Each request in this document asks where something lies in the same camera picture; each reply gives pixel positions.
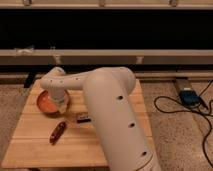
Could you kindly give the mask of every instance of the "speckled floor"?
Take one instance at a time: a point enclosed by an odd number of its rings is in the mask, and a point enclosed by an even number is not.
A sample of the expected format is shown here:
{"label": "speckled floor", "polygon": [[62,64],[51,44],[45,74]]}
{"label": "speckled floor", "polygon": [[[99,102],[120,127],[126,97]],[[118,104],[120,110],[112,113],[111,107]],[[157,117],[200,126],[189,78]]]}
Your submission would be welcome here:
{"label": "speckled floor", "polygon": [[[153,100],[159,95],[176,98],[177,93],[171,81],[142,81],[143,96],[150,116],[153,137],[158,158],[163,171],[210,171],[212,168],[204,158],[201,142],[206,132],[206,123],[200,116],[189,113],[162,114],[158,112]],[[207,82],[192,83],[200,92]],[[0,163],[7,149],[19,114],[28,96],[29,89],[21,84],[0,84]],[[213,86],[204,94],[204,99],[212,98]],[[179,106],[168,101],[161,101],[163,109],[176,109]],[[207,143],[208,154],[213,161],[213,135]],[[45,171],[59,169],[42,169]],[[107,169],[74,169],[75,171],[106,171]]]}

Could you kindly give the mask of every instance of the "red object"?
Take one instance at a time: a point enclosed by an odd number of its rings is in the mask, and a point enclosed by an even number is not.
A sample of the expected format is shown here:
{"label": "red object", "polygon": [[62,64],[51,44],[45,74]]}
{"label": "red object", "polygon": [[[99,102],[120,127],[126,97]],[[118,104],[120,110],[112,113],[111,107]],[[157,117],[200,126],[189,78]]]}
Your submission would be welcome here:
{"label": "red object", "polygon": [[46,113],[46,114],[52,114],[52,113],[58,112],[58,109],[57,109],[56,105],[51,101],[47,90],[44,90],[38,96],[37,106],[41,112]]}

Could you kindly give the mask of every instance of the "small black object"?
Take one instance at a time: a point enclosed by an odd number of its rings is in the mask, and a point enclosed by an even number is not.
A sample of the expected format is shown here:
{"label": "small black object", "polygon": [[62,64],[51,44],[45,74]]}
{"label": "small black object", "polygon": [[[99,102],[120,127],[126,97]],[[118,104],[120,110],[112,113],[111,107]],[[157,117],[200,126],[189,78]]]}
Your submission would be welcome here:
{"label": "small black object", "polygon": [[77,123],[90,122],[91,119],[88,113],[77,113]]}
{"label": "small black object", "polygon": [[202,99],[202,97],[199,96],[199,101],[200,101],[200,104],[206,108],[207,110],[209,110],[209,107],[207,106],[207,104],[205,103],[205,101]]}
{"label": "small black object", "polygon": [[194,90],[180,91],[179,96],[184,106],[195,106],[200,103],[199,96]]}

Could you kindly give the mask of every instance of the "sausage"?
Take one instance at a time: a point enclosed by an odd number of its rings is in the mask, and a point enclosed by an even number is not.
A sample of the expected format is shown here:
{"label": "sausage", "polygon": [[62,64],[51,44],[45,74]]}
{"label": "sausage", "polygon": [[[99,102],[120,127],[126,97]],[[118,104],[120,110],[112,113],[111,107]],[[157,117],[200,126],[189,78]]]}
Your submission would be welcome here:
{"label": "sausage", "polygon": [[66,122],[60,122],[50,136],[50,143],[54,145],[61,137],[65,129],[67,128]]}

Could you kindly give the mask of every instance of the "black wall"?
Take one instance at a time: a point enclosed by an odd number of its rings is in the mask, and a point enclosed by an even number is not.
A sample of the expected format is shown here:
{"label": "black wall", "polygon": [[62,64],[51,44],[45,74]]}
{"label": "black wall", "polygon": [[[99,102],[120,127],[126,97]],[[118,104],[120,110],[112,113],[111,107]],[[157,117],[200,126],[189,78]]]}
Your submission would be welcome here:
{"label": "black wall", "polygon": [[1,9],[0,49],[213,49],[213,10]]}

